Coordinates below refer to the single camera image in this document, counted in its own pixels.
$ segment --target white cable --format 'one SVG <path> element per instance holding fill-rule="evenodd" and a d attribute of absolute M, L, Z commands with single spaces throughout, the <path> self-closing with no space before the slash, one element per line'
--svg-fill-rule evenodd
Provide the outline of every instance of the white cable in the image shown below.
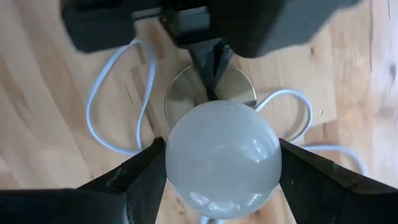
<path fill-rule="evenodd" d="M 310 128 L 311 122 L 312 122 L 312 107 L 311 107 L 311 102 L 307 99 L 307 97 L 304 96 L 303 93 L 295 90 L 290 90 L 290 89 L 281 89 L 273 92 L 271 95 L 267 96 L 265 99 L 263 99 L 257 106 L 256 106 L 256 111 L 260 112 L 260 110 L 265 107 L 266 104 L 268 104 L 272 99 L 279 95 L 283 94 L 290 94 L 296 96 L 298 99 L 302 100 L 304 102 L 304 106 L 307 109 L 307 122 L 304 124 L 304 128 L 294 137 L 289 139 L 288 141 L 293 142 L 297 140 L 298 138 L 301 138 L 307 132 L 307 130 Z"/>
<path fill-rule="evenodd" d="M 148 81 L 147 81 L 147 86 L 145 90 L 145 95 L 144 95 L 144 100 L 142 101 L 142 106 L 141 106 L 141 111 L 139 113 L 138 117 L 138 122 L 137 122 L 137 131 L 136 131 L 136 139 L 138 143 L 138 148 L 139 150 L 142 150 L 142 142 L 141 142 L 141 126 L 142 126 L 142 119 L 144 118 L 145 115 L 145 109 L 147 107 L 148 101 L 149 101 L 149 95 L 152 91 L 152 86 L 154 84 L 155 80 L 155 74 L 156 74 L 156 59 L 155 59 L 155 53 L 154 49 L 150 44 L 146 44 L 144 41 L 139 40 L 139 39 L 134 39 L 133 41 L 130 42 L 129 45 L 123 46 L 119 48 L 115 54 L 110 58 L 110 60 L 107 62 L 107 64 L 104 66 L 102 71 L 99 73 L 98 78 L 95 80 L 93 87 L 91 88 L 90 95 L 88 97 L 88 101 L 86 104 L 86 122 L 88 129 L 90 130 L 90 133 L 94 136 L 94 138 L 101 143 L 103 146 L 112 149 L 116 152 L 120 152 L 123 154 L 129 154 L 129 155 L 135 155 L 137 152 L 134 152 L 132 149 L 125 149 L 122 147 L 114 146 L 111 143 L 105 141 L 102 139 L 94 130 L 93 125 L 91 124 L 91 119 L 90 119 L 90 109 L 91 109 L 91 103 L 94 100 L 94 97 L 98 91 L 98 88 L 101 86 L 103 80 L 111 70 L 112 66 L 114 63 L 118 60 L 118 58 L 131 46 L 136 45 L 140 43 L 148 52 L 149 55 L 149 76 L 148 76 Z"/>
<path fill-rule="evenodd" d="M 289 139 L 290 142 L 295 141 L 296 139 L 302 137 L 305 132 L 308 130 L 308 128 L 311 125 L 312 122 L 312 107 L 311 107 L 311 102 L 310 100 L 305 97 L 305 95 L 299 91 L 295 90 L 290 90 L 290 89 L 282 89 L 282 90 L 277 90 L 273 92 L 271 95 L 267 96 L 264 100 L 262 100 L 258 106 L 256 106 L 256 111 L 260 112 L 266 104 L 268 104 L 272 99 L 279 95 L 283 94 L 290 94 L 296 96 L 298 99 L 302 100 L 304 103 L 304 106 L 307 109 L 307 122 L 305 123 L 303 129 L 292 139 Z M 338 151 L 343 154 L 346 154 L 350 158 L 354 159 L 356 163 L 359 166 L 359 169 L 361 170 L 362 175 L 366 175 L 367 169 L 365 166 L 365 163 L 362 161 L 362 159 L 357 155 L 357 153 L 353 152 L 352 150 L 348 149 L 347 147 L 343 146 L 337 146 L 337 145 L 316 145 L 316 146 L 305 146 L 304 149 L 306 150 L 318 150 L 318 151 Z"/>

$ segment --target wooden table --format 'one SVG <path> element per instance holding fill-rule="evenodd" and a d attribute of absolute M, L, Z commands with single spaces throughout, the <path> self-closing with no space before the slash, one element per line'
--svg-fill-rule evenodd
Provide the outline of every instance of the wooden table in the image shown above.
<path fill-rule="evenodd" d="M 0 188 L 78 187 L 125 161 L 89 134 L 85 101 L 114 50 L 78 53 L 59 18 L 58 1 L 0 0 Z M 279 88 L 304 92 L 315 112 L 303 144 L 352 148 L 368 176 L 398 187 L 398 2 L 367 0 L 336 13 L 307 45 L 263 58 L 233 58 L 259 99 Z M 155 19 L 137 24 L 139 38 L 155 46 L 158 72 L 142 136 L 167 138 L 164 96 L 173 77 L 190 64 Z M 144 95 L 146 53 L 134 47 L 117 62 L 93 105 L 102 136 L 136 148 L 135 127 Z M 280 137 L 303 125 L 304 110 L 281 96 L 262 112 Z M 350 169 L 337 152 L 322 153 Z M 157 223 L 198 223 L 199 216 L 166 186 Z M 230 223 L 293 223 L 281 191 L 260 210 Z"/>

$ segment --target metal disc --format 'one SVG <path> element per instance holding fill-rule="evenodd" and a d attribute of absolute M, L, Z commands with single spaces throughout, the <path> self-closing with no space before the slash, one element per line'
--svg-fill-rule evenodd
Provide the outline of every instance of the metal disc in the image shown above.
<path fill-rule="evenodd" d="M 255 107 L 256 92 L 250 80 L 239 69 L 228 65 L 217 84 L 215 93 L 220 100 L 233 100 Z M 199 73 L 184 68 L 171 82 L 165 98 L 166 120 L 172 129 L 177 121 L 194 107 L 208 101 Z"/>

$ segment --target metal stand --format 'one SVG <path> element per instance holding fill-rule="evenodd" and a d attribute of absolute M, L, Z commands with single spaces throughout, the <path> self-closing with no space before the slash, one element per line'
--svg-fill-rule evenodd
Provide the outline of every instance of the metal stand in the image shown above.
<path fill-rule="evenodd" d="M 254 107 L 256 92 L 245 74 L 229 64 L 233 53 L 220 40 L 190 45 L 193 66 L 171 82 L 165 98 L 170 128 L 194 107 L 213 100 L 233 100 Z"/>

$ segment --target frosted glass ball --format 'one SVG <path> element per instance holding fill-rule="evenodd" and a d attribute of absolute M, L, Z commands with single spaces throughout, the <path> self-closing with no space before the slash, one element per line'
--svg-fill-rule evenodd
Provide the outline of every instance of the frosted glass ball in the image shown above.
<path fill-rule="evenodd" d="M 256 211 L 282 172 L 279 140 L 254 109 L 211 101 L 184 115 L 170 133 L 166 173 L 202 215 L 226 220 Z"/>

